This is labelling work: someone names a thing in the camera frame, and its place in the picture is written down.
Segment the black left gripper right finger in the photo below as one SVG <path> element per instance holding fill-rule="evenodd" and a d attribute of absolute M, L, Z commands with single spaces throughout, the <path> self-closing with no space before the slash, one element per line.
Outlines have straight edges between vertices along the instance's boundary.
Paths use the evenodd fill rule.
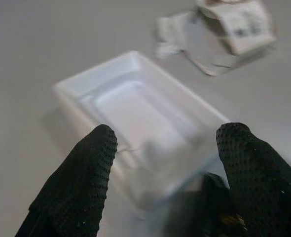
<path fill-rule="evenodd" d="M 291 237 L 291 166 L 243 123 L 216 131 L 233 202 L 251 237 Z"/>

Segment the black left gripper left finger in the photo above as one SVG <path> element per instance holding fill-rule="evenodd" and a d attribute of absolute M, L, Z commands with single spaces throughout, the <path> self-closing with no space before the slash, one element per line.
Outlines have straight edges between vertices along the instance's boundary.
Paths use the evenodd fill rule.
<path fill-rule="evenodd" d="M 105 124 L 83 137 L 46 180 L 16 236 L 97 236 L 116 152 L 115 132 Z"/>

